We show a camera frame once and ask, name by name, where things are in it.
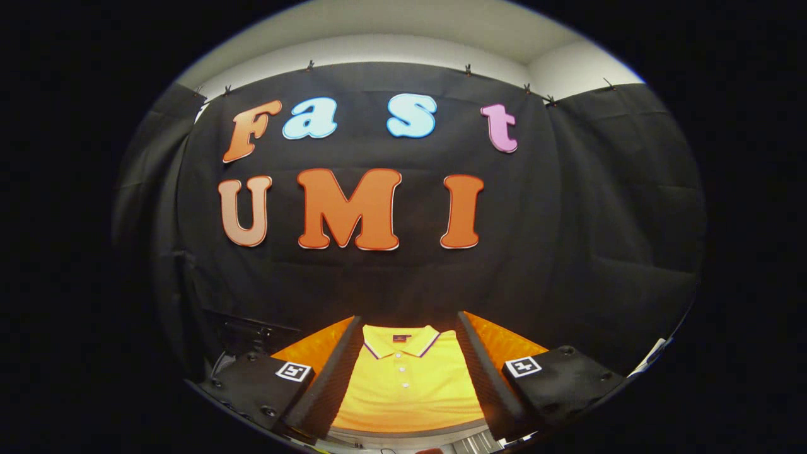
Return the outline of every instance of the light blue letter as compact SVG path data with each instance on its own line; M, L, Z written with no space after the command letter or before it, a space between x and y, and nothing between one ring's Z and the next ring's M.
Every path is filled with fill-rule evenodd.
M293 115L283 125L283 136L295 141L305 136L321 139L337 130L333 114L337 112L337 102L330 98L313 98L302 101L291 109Z
M434 116L437 103L431 96L396 95L387 104L387 110L395 118L387 120L387 130L395 137L426 137L434 131Z

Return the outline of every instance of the collar stripe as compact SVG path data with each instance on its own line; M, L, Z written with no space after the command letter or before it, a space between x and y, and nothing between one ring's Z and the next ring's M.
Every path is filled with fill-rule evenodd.
M437 338L439 338L439 337L440 337L440 334L442 334L442 333L437 333L437 334L434 336L434 339L432 339L432 342L429 344L429 346L428 346L428 347L426 347L426 349L425 349L425 350L423 350L423 353L421 353L421 354L420 354L420 356L418 356L418 358L423 358L423 355L425 355L425 354L426 354L426 352L427 352L427 351L429 351L429 348L431 348L431 347L432 347L432 345L434 345L434 343L435 343L435 342L437 342Z
M368 344L367 344L367 342L364 342L364 346L365 346L365 347L367 347L367 350L370 352L370 354L371 354L372 356L374 356L374 357L375 357L375 359L378 359L378 355L376 355L376 354L375 354L375 352L373 351L373 349L372 349L372 348L370 348L370 345L368 345Z

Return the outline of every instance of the orange letter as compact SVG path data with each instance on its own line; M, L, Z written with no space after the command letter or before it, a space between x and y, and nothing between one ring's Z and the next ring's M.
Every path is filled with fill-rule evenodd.
M249 142L249 135L255 134L256 139L260 139L269 124L269 116L277 115L280 112L280 101L272 101L262 106L243 111L232 119L236 124L230 140L230 149L224 154L224 163L233 162L244 156L249 156L255 149L255 145Z
M392 198L401 174L392 169L373 169L358 182L350 201L328 169L300 172L297 183L305 189L305 232L298 244L306 249L325 249L331 243L322 229L322 220L339 247L345 247L362 219L362 232L356 237L361 250L394 250L398 237L392 233Z
M468 249L479 243L479 235L474 232L476 218L476 196L485 188L485 183L469 175L449 175L443 180L451 192L449 228L440 238L446 249Z
M266 190L272 186L267 176L247 180L247 188L253 195L253 226L247 230L238 222L238 192L241 182L229 179L219 183L221 194L221 221L227 238L237 245L255 247L266 238Z

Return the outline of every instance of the polo shirt collar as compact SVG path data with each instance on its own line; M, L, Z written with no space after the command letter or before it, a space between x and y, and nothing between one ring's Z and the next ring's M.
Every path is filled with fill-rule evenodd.
M409 338L409 340L401 346L402 348L396 349L394 347L395 344L392 343L393 334L405 334L415 330L417 330L417 333ZM440 337L440 332L430 325L424 326L423 328L398 329L364 325L362 332L364 334L364 345L376 359L386 358L396 351L402 351L418 358L423 357L435 341L437 341L437 338Z

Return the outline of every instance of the clip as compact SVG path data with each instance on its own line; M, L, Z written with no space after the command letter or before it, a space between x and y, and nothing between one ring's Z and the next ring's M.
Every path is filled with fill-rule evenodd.
M549 98L544 98L543 96L541 96L541 99L543 99L544 101L549 103L552 107L557 107L558 104L555 102L554 98L552 96L550 96L550 95L547 95L547 96L549 96Z

